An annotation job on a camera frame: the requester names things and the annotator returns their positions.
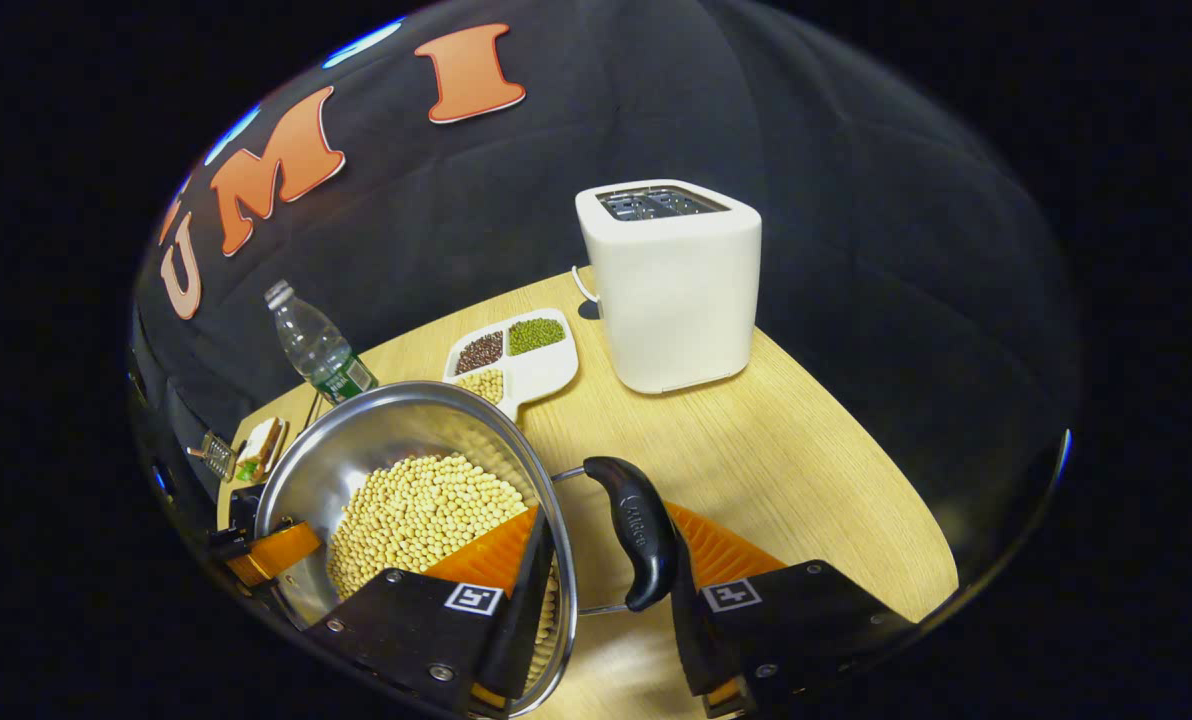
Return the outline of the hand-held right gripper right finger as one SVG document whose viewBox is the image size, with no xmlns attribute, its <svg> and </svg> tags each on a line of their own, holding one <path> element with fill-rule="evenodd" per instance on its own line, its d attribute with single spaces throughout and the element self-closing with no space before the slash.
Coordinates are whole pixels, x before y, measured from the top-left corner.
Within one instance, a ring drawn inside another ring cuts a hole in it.
<svg viewBox="0 0 1192 720">
<path fill-rule="evenodd" d="M 679 536 L 675 643 L 706 716 L 770 719 L 915 637 L 915 623 L 828 561 L 780 561 L 677 503 L 666 510 Z"/>
</svg>

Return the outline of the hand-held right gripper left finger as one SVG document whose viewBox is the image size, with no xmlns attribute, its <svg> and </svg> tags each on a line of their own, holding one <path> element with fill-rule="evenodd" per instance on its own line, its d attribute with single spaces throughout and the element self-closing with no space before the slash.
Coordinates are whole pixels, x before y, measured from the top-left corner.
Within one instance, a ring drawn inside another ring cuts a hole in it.
<svg viewBox="0 0 1192 720">
<path fill-rule="evenodd" d="M 530 507 L 426 575 L 381 571 L 308 637 L 426 714 L 504 719 L 526 694 L 552 551 Z"/>
</svg>

